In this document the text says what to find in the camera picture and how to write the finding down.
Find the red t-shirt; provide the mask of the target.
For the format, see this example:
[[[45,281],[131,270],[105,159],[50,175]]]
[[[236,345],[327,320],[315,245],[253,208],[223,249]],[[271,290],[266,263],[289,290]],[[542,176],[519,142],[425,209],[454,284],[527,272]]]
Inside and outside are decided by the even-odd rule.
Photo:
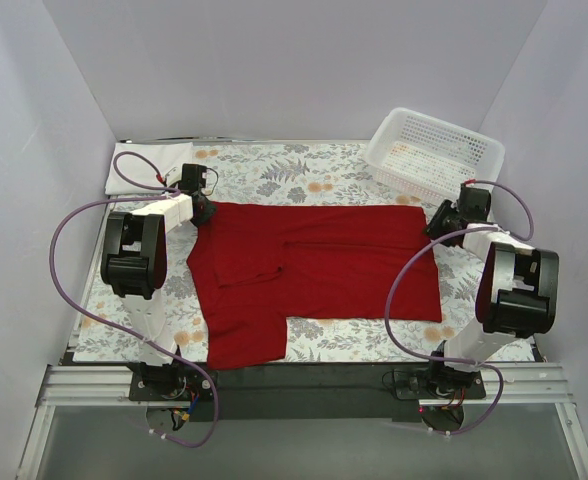
[[[207,364],[236,369],[280,360],[287,320],[442,320],[438,268],[419,259],[425,214],[407,205],[220,203],[187,258],[208,328]]]

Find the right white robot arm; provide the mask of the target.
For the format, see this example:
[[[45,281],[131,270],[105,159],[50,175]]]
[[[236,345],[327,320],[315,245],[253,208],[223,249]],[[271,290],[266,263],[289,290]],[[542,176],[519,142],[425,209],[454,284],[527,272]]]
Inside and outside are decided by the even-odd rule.
[[[518,234],[489,220],[489,186],[501,189],[524,209],[528,231]],[[443,246],[461,247],[484,262],[474,318],[439,347],[442,363],[426,373],[428,389],[449,397],[463,375],[480,369],[504,346],[548,332],[556,317],[559,256],[529,244],[534,220],[529,207],[512,189],[489,180],[466,180],[455,201],[445,200],[424,233]]]

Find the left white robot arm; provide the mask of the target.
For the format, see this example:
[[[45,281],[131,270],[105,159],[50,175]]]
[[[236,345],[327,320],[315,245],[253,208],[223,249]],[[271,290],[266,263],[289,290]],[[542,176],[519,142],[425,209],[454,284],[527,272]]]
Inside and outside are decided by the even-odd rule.
[[[167,400],[179,398],[187,386],[185,373],[169,365],[177,344],[166,321],[162,286],[167,276],[167,234],[190,221],[199,226],[216,212],[208,199],[209,176],[215,170],[198,164],[182,166],[174,183],[176,197],[153,201],[130,212],[108,216],[101,278],[119,297],[132,330],[143,337],[139,361],[162,366],[152,377],[152,387]]]

